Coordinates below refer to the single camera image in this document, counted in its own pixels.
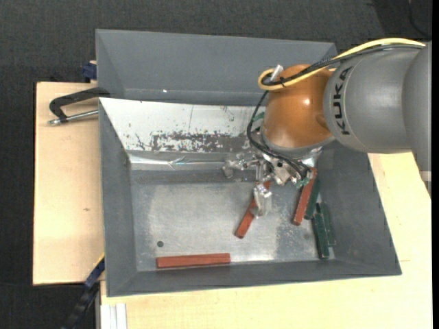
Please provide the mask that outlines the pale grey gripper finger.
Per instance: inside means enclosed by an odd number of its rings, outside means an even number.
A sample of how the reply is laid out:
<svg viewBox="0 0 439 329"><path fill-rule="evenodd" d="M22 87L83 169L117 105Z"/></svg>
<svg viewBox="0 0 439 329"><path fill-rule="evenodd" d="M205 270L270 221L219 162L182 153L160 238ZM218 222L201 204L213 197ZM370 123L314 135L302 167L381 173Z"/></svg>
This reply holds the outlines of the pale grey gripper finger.
<svg viewBox="0 0 439 329"><path fill-rule="evenodd" d="M272 211L272 198L273 194L270 190L270 183L264 183L264 190L263 190L263 206L261 207L261 212L263 216L267 216Z"/></svg>
<svg viewBox="0 0 439 329"><path fill-rule="evenodd" d="M254 217L259 218L262 215L262 197L263 197L263 185L258 184L253 188L253 197L255 207L252 209L252 214Z"/></svg>

